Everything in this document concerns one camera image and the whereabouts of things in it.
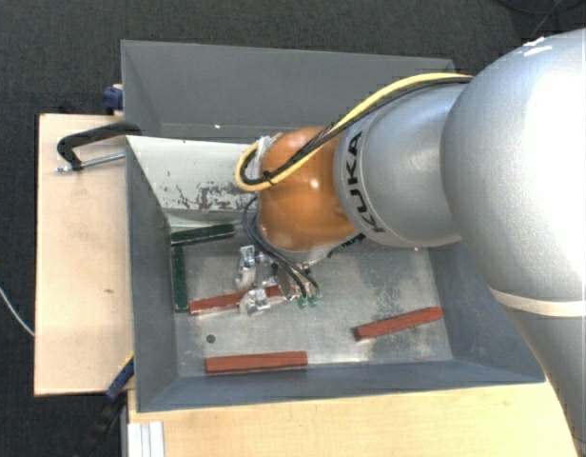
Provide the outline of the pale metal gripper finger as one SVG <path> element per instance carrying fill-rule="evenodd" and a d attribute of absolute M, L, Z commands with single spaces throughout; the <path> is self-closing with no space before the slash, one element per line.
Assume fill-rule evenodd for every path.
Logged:
<path fill-rule="evenodd" d="M 257 270 L 255 247 L 253 245 L 240 247 L 239 254 L 235 286 L 237 290 L 250 290 L 254 286 Z"/>
<path fill-rule="evenodd" d="M 265 288 L 254 288 L 247 291 L 238 304 L 240 314 L 257 315 L 271 308 Z"/>

